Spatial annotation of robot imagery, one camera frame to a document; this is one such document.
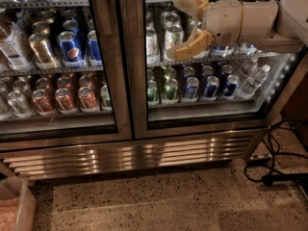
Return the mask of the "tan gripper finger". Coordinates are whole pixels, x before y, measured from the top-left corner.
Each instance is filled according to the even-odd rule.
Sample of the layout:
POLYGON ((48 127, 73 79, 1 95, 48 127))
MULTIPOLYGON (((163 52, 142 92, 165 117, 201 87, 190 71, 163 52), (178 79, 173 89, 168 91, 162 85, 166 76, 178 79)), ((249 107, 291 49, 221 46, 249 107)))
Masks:
POLYGON ((194 21, 201 20, 204 10, 211 5, 209 0, 172 0, 172 3, 176 9, 190 15, 194 21))
POLYGON ((194 27, 187 41, 168 49, 167 57, 174 61, 185 61, 205 51, 213 42, 214 37, 208 30, 194 27))

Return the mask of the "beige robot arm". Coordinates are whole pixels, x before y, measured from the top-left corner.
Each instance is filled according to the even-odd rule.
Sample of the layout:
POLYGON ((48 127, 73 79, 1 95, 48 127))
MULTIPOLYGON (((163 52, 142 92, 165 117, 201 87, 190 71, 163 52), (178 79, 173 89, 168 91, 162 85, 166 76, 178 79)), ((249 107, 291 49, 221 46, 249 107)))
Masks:
POLYGON ((188 60, 209 46, 248 43, 265 52, 294 53, 308 45, 308 0, 172 0, 176 9, 202 26, 167 51, 174 61, 188 60))

